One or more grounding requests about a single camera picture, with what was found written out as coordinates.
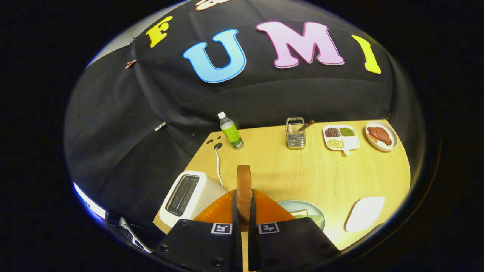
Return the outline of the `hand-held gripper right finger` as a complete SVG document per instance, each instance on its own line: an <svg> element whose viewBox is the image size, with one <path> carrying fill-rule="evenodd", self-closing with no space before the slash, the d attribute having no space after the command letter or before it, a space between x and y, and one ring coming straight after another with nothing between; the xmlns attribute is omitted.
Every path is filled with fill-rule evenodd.
<svg viewBox="0 0 484 272"><path fill-rule="evenodd" d="M295 218L252 190L248 267L258 272L313 272L332 266L341 252L310 217Z"/></svg>

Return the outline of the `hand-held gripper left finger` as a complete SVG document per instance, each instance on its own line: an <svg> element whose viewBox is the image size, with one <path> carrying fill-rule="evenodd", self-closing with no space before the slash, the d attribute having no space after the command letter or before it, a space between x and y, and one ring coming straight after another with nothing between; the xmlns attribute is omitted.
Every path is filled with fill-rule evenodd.
<svg viewBox="0 0 484 272"><path fill-rule="evenodd" d="M242 272L242 238L236 190L228 193L230 222L181 219L152 256L172 272Z"/></svg>

